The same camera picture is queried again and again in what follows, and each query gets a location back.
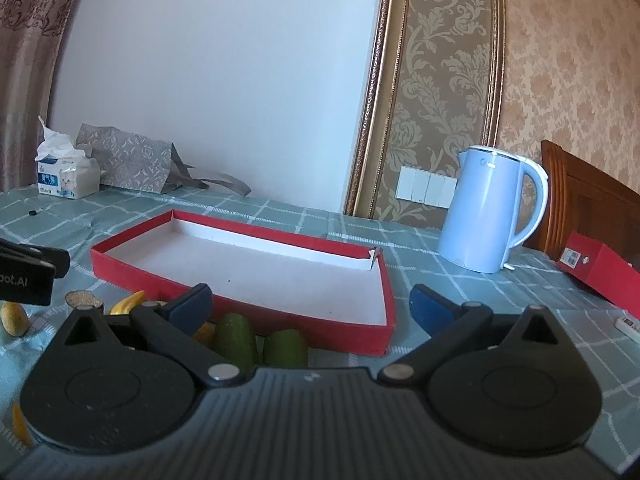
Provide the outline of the small yellow potato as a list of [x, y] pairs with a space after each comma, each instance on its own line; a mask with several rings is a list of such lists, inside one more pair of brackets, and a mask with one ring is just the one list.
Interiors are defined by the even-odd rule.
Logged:
[[29, 328], [29, 320], [23, 306], [17, 302], [9, 301], [2, 304], [1, 324], [9, 335], [13, 337], [24, 336]]

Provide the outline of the dark cylindrical eggplant piece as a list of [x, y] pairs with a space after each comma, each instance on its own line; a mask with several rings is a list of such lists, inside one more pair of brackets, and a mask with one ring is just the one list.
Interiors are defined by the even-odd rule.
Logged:
[[65, 295], [65, 302], [71, 309], [94, 309], [100, 312], [104, 309], [104, 302], [94, 296], [90, 290], [73, 290]]

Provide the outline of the green cucumber piece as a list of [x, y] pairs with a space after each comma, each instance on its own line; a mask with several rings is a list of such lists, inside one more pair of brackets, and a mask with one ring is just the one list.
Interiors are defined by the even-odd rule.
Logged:
[[258, 364], [254, 330], [240, 314], [230, 312], [216, 324], [213, 349], [245, 374]]
[[274, 367], [307, 367], [308, 347], [299, 330], [278, 330], [264, 340], [262, 362]]

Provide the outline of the yellow fruit chunk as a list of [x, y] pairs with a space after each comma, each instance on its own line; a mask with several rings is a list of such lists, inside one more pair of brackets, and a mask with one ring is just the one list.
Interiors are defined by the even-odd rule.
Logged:
[[32, 438], [29, 435], [28, 428], [20, 406], [15, 403], [12, 408], [12, 424], [15, 437], [22, 442], [26, 448], [31, 448], [34, 444]]

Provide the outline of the light blue electric kettle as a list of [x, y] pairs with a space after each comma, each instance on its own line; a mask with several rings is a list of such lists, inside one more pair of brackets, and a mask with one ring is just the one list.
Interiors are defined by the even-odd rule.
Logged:
[[[440, 231], [442, 258], [478, 273], [497, 273], [510, 250], [531, 237], [548, 204], [548, 174], [538, 162], [475, 145], [459, 154], [460, 176]], [[518, 228], [524, 179], [536, 188], [535, 208]]]

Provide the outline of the white tissue pack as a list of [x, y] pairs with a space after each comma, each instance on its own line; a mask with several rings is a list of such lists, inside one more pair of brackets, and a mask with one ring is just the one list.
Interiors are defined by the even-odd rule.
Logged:
[[43, 137], [35, 158], [38, 192], [70, 200], [98, 192], [101, 170], [91, 157], [91, 148], [78, 148], [70, 136], [51, 130], [38, 119]]

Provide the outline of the red shallow cardboard tray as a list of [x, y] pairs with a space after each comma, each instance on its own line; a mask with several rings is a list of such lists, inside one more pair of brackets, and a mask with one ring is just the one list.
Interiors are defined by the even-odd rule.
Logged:
[[300, 330], [311, 347], [384, 356], [396, 326], [380, 248], [173, 209], [95, 244], [97, 278], [171, 300], [204, 283], [210, 316], [239, 313], [258, 335]]

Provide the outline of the teal checked tablecloth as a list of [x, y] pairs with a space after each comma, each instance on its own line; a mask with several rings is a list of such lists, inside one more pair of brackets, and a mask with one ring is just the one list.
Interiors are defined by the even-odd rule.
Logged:
[[124, 296], [120, 288], [94, 276], [91, 247], [171, 209], [381, 248], [396, 302], [396, 328], [387, 361], [403, 356], [426, 338], [409, 312], [409, 292], [416, 284], [431, 287], [453, 302], [480, 301], [499, 313], [518, 313], [531, 304], [549, 308], [582, 352], [603, 392], [603, 412], [589, 439], [590, 450], [619, 471], [638, 458], [638, 344], [616, 330], [614, 322], [620, 310], [562, 273], [542, 252], [516, 248], [506, 270], [478, 274], [444, 260], [437, 251], [439, 234], [432, 228], [195, 188], [179, 188], [168, 194], [104, 188], [81, 200], [66, 200], [42, 195], [28, 186], [2, 194], [2, 237], [13, 243], [66, 249], [72, 265], [66, 277], [55, 283], [50, 306], [28, 309], [26, 335], [1, 339], [3, 468], [11, 467], [25, 454], [25, 445], [13, 431], [12, 408], [28, 372], [67, 316], [65, 295], [72, 290], [90, 290], [109, 305]]

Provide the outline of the grey patterned paper bag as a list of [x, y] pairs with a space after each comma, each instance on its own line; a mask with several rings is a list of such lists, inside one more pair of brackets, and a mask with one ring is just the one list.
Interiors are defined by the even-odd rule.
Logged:
[[115, 127], [82, 124], [77, 144], [88, 148], [101, 169], [101, 184], [129, 191], [163, 194], [176, 188], [221, 186], [247, 196], [252, 189], [240, 179], [187, 165], [175, 144]]

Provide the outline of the red cardboard box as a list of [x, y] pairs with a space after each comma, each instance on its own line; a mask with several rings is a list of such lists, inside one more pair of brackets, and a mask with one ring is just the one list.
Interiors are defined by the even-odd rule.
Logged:
[[556, 265], [614, 306], [639, 317], [639, 272], [608, 245], [571, 232]]

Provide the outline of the white small device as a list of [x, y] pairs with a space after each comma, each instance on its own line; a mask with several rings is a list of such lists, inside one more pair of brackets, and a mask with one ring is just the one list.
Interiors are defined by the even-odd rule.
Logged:
[[638, 323], [635, 323], [631, 318], [626, 316], [620, 316], [616, 318], [614, 322], [616, 330], [619, 330], [622, 334], [628, 337], [636, 344], [640, 344], [640, 327]]

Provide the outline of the wooden headboard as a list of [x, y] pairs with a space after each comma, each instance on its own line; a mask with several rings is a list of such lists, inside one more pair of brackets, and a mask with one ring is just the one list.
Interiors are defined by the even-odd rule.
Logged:
[[551, 141], [541, 142], [541, 160], [549, 177], [548, 205], [525, 246], [556, 260], [576, 232], [607, 244], [638, 269], [639, 194]]

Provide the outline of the brown floral curtain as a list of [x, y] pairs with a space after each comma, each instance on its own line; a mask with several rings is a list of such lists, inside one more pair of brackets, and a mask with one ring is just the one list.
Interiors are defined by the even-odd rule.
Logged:
[[74, 0], [0, 0], [1, 188], [36, 180], [40, 122]]

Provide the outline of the white wall switch panel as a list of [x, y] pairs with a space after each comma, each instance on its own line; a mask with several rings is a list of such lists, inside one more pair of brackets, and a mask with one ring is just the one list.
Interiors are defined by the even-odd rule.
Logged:
[[402, 166], [395, 197], [406, 202], [448, 209], [457, 183], [456, 178]]

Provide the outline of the gold picture frame moulding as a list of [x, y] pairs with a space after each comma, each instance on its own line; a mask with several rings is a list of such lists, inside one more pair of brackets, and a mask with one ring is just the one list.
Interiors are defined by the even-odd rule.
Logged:
[[[378, 0], [366, 91], [344, 198], [343, 212], [348, 216], [369, 219], [374, 216], [399, 87], [409, 1]], [[506, 2], [490, 0], [490, 12], [491, 50], [480, 142], [496, 146], [504, 81]]]

